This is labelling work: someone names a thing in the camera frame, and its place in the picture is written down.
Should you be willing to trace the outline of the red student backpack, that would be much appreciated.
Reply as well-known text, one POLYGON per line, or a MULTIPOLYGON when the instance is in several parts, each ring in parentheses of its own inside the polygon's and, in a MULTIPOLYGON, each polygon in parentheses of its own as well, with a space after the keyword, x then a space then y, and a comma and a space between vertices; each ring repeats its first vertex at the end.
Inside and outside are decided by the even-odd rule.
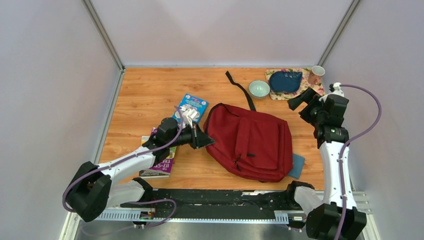
POLYGON ((294 168, 292 134, 288 122, 258 112, 248 91, 226 72, 229 82, 239 87, 248 109, 218 103, 212 107, 203 131, 214 143, 206 150, 228 172, 261 183, 278 183, 294 168))

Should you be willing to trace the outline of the purple children's book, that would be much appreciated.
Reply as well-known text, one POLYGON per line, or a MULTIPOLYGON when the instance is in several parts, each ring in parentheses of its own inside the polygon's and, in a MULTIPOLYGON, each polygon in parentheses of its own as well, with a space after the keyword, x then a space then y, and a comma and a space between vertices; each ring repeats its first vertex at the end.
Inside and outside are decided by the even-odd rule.
POLYGON ((171 175, 176 151, 176 146, 171 147, 167 158, 153 167, 141 170, 138 176, 143 179, 168 178, 171 175))

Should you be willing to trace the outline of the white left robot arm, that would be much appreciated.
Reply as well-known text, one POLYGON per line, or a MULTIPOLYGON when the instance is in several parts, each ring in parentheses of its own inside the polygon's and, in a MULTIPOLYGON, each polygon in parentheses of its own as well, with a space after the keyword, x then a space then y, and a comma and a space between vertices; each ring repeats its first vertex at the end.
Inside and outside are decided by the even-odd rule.
POLYGON ((173 147, 189 145, 196 150, 214 143, 215 140, 195 123, 164 118, 156 132, 133 152, 106 163, 83 163, 62 195, 62 206, 68 212, 77 213, 85 222, 123 203, 135 202, 142 208, 148 207, 153 194, 145 189, 140 179, 122 183, 124 179, 159 164, 170 155, 173 147))

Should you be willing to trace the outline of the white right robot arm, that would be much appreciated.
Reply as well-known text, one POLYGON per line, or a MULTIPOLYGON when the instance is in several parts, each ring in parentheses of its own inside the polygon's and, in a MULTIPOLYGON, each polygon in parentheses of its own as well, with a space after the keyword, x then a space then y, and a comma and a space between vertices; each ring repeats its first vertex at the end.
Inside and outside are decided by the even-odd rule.
POLYGON ((349 100, 340 90, 321 96, 309 87, 288 100, 293 111, 301 103, 306 103, 306 107, 299 112, 300 117, 314 127, 323 164, 324 193, 320 199, 302 183, 285 195, 285 203, 290 209, 303 209, 309 238, 355 240, 366 227, 367 217, 357 208, 349 178, 350 137, 342 126, 349 100))

